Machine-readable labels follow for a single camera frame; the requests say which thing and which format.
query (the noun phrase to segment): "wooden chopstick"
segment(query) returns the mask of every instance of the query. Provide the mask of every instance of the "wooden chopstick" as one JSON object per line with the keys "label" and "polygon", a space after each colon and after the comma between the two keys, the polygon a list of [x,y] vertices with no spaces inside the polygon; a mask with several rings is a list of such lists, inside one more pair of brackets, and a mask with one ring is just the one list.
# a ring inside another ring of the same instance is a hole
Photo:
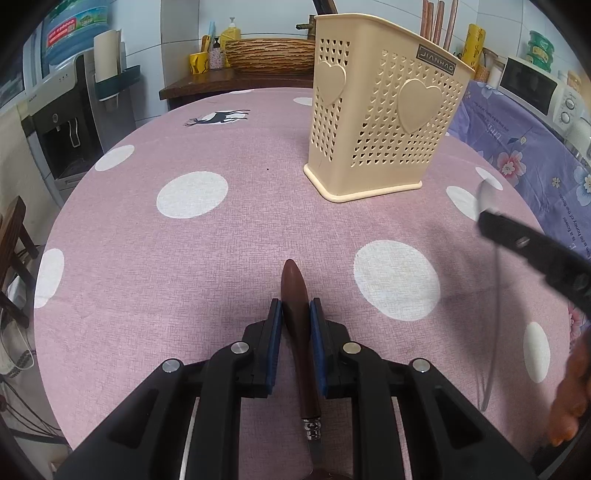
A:
{"label": "wooden chopstick", "polygon": [[441,28],[443,26],[443,12],[445,12],[445,2],[439,0],[437,3],[437,15],[435,20],[435,32],[433,33],[433,43],[439,45],[441,40]]}
{"label": "wooden chopstick", "polygon": [[423,16],[421,17],[421,36],[427,38],[427,10],[429,2],[423,0]]}
{"label": "wooden chopstick", "polygon": [[425,38],[427,40],[431,40],[433,35],[433,8],[433,3],[429,2],[427,5],[427,26],[425,28]]}
{"label": "wooden chopstick", "polygon": [[452,0],[452,11],[449,12],[449,23],[447,24],[447,32],[445,34],[445,41],[443,42],[443,48],[449,51],[449,47],[452,44],[453,29],[456,26],[456,15],[457,15],[457,0]]}

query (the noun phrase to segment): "human hand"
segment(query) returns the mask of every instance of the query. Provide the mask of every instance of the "human hand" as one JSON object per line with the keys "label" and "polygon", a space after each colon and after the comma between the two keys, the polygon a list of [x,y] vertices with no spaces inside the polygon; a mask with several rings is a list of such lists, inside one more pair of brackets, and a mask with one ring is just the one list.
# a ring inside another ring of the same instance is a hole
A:
{"label": "human hand", "polygon": [[591,381],[586,375],[591,361],[585,332],[577,341],[566,364],[564,380],[558,385],[556,399],[550,409],[548,438],[557,447],[572,440],[579,430],[579,418],[587,410],[591,398]]}

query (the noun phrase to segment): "soap dispenser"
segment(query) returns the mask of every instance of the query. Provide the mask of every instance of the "soap dispenser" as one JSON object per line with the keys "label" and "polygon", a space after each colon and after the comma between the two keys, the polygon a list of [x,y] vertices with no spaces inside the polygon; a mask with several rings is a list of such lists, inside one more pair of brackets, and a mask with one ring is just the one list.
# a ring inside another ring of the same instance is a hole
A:
{"label": "soap dispenser", "polygon": [[220,37],[215,37],[213,39],[213,47],[209,51],[209,69],[216,70],[224,68],[225,58],[226,56],[220,47]]}
{"label": "soap dispenser", "polygon": [[[230,17],[230,26],[227,29],[225,29],[220,35],[220,47],[222,48],[224,55],[226,54],[226,42],[228,40],[240,40],[242,36],[240,28],[238,28],[234,23],[234,18],[236,17]],[[228,62],[228,58],[226,57],[226,67],[229,66],[230,63]]]}

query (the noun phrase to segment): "wooden shelf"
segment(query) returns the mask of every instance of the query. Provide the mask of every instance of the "wooden shelf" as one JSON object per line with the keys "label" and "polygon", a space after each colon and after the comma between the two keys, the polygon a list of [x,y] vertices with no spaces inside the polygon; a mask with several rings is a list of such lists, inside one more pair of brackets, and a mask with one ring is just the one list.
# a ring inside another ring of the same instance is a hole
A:
{"label": "wooden shelf", "polygon": [[251,88],[300,87],[312,88],[313,73],[304,75],[270,75],[243,73],[234,69],[209,70],[189,75],[160,90],[160,100],[168,100],[172,108],[194,102],[200,98],[223,92]]}

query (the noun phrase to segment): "wicker basket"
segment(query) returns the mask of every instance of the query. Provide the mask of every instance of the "wicker basket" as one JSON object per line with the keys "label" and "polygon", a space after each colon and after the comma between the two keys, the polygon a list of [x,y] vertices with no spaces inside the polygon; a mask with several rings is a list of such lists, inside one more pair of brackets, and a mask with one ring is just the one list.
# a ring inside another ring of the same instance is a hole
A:
{"label": "wicker basket", "polygon": [[300,74],[314,70],[314,41],[296,38],[229,40],[226,58],[240,72]]}
{"label": "wicker basket", "polygon": [[331,202],[420,188],[473,73],[382,18],[316,17],[306,176]]}

